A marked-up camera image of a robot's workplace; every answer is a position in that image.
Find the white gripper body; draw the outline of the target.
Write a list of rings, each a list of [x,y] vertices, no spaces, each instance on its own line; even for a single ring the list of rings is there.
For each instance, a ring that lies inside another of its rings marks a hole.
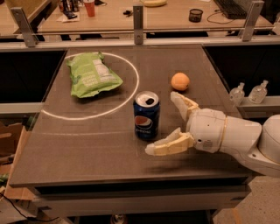
[[[197,109],[189,116],[186,130],[194,138],[194,148],[215,153],[221,147],[221,138],[227,117],[222,111]]]

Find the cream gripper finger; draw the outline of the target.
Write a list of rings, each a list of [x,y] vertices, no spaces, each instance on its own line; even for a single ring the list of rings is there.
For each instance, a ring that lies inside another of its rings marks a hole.
[[[168,156],[187,151],[194,146],[194,138],[189,132],[175,129],[169,136],[154,143],[149,143],[145,152],[152,156]]]
[[[183,96],[182,94],[179,94],[178,92],[172,91],[170,97],[171,101],[178,109],[179,113],[181,114],[181,117],[185,122],[194,110],[200,108],[198,103]]]

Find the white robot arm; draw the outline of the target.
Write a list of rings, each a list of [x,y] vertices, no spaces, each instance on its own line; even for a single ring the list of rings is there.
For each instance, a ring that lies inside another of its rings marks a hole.
[[[148,144],[147,154],[167,156],[192,147],[209,153],[223,152],[254,172],[280,177],[278,115],[260,124],[200,108],[177,92],[171,93],[171,101],[186,122],[185,131],[177,128],[166,138]]]

